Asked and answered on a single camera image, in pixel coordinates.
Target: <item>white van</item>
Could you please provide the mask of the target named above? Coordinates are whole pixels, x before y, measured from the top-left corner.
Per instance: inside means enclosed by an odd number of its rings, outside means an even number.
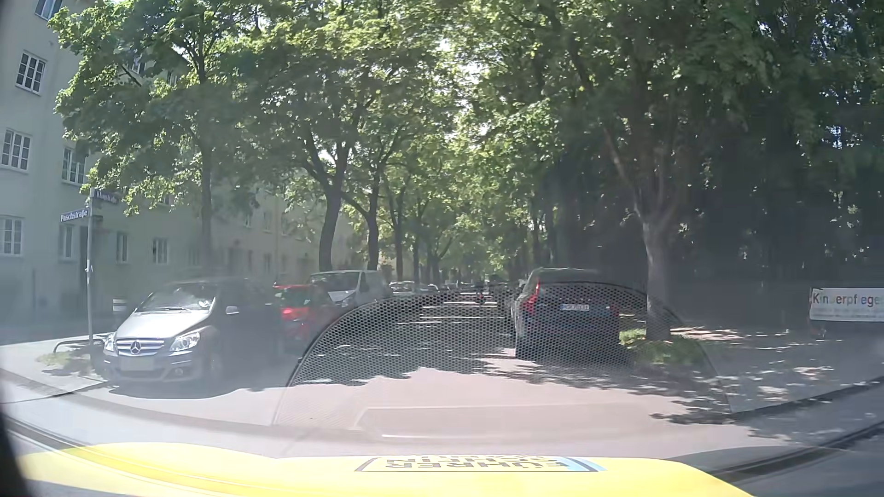
[[[323,286],[331,299],[345,308],[380,302],[391,296],[381,271],[348,269],[316,272],[310,275],[310,283]]]

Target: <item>grass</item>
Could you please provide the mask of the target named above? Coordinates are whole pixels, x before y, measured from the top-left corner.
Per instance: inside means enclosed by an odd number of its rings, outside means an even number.
[[[647,340],[644,328],[620,333],[620,342],[638,362],[697,367],[705,365],[705,353],[696,340],[673,335],[670,340]]]
[[[92,363],[89,361],[89,354],[86,351],[66,350],[64,352],[53,352],[43,354],[37,357],[37,362],[46,364],[54,369],[68,373],[76,374],[92,374]]]

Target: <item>apartment building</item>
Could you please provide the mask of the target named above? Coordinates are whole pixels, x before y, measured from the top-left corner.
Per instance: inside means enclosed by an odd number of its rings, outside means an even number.
[[[95,159],[74,155],[53,111],[78,64],[47,26],[62,4],[81,11],[90,2],[0,3],[0,322],[85,309],[86,219],[59,219],[84,206],[81,185]],[[285,213],[281,198],[262,192],[256,200],[260,207],[250,216],[213,219],[218,259],[233,274],[303,281],[316,270],[318,240],[286,230],[293,213]],[[98,314],[110,312],[113,298],[138,302],[152,287],[194,275],[200,266],[194,207],[170,200],[134,216],[124,208],[106,203],[95,210],[101,217],[93,231]],[[342,216],[334,261],[353,259],[351,238]]]

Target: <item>street sign pole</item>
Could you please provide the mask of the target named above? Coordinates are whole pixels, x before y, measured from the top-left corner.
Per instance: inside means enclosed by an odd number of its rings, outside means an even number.
[[[95,189],[89,189],[89,198],[86,200],[86,207],[89,209],[88,227],[86,228],[86,327],[89,330],[88,350],[92,354],[92,230],[93,230],[93,209],[92,198],[95,195]]]

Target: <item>car hood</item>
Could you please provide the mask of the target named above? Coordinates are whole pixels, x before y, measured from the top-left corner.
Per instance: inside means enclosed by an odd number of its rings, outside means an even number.
[[[32,453],[27,478],[128,495],[748,497],[687,464],[608,457],[374,455],[274,459],[174,443]]]
[[[209,317],[206,311],[133,313],[117,328],[117,338],[171,338]]]
[[[335,302],[341,302],[352,294],[355,294],[356,290],[340,290],[338,292],[329,292],[329,296]]]

